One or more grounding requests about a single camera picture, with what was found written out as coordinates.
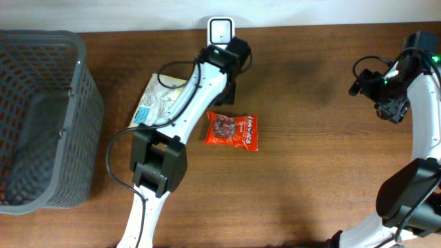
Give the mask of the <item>yellow snack bag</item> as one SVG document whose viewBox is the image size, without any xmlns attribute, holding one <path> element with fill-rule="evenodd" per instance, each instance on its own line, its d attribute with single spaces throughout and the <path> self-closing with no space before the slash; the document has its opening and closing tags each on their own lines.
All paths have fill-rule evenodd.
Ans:
<svg viewBox="0 0 441 248">
<path fill-rule="evenodd" d="M 160 75 L 160 80 L 166 87 L 158 82 L 157 73 L 152 74 L 128 127 L 136 127 L 141 123 L 153 125 L 174 104 L 187 83 L 186 80 L 166 75 Z"/>
</svg>

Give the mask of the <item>red snack bag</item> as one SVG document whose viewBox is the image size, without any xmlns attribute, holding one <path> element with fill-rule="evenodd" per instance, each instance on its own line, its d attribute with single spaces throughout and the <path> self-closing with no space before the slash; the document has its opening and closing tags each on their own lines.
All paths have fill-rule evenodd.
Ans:
<svg viewBox="0 0 441 248">
<path fill-rule="evenodd" d="M 258 116 L 228 117 L 215 112 L 207 112 L 209 130 L 205 144 L 228 145 L 258 151 Z"/>
</svg>

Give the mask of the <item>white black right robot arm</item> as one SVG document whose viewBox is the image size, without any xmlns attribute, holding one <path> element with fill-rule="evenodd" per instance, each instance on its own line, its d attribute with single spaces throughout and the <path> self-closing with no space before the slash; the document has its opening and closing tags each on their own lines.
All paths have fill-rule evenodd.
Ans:
<svg viewBox="0 0 441 248">
<path fill-rule="evenodd" d="M 375 212 L 335 233 L 325 247 L 401 247 L 440 233 L 439 41 L 429 32 L 410 34 L 385 72 L 354 74 L 349 94 L 372 100 L 379 118 L 399 124 L 412 114 L 411 161 L 381 185 Z"/>
</svg>

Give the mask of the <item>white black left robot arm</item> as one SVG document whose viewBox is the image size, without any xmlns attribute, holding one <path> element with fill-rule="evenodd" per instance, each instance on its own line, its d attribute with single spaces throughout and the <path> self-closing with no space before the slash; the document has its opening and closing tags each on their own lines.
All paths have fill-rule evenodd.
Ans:
<svg viewBox="0 0 441 248">
<path fill-rule="evenodd" d="M 249 44 L 233 37 L 226 45 L 203 48 L 193 61 L 194 71 L 166 113 L 152 125 L 139 124 L 119 132 L 133 134 L 130 170 L 134 194 L 119 247 L 152 247 L 154 230 L 167 197 L 187 171 L 186 143 L 205 110 L 234 89 L 243 65 L 252 62 Z"/>
</svg>

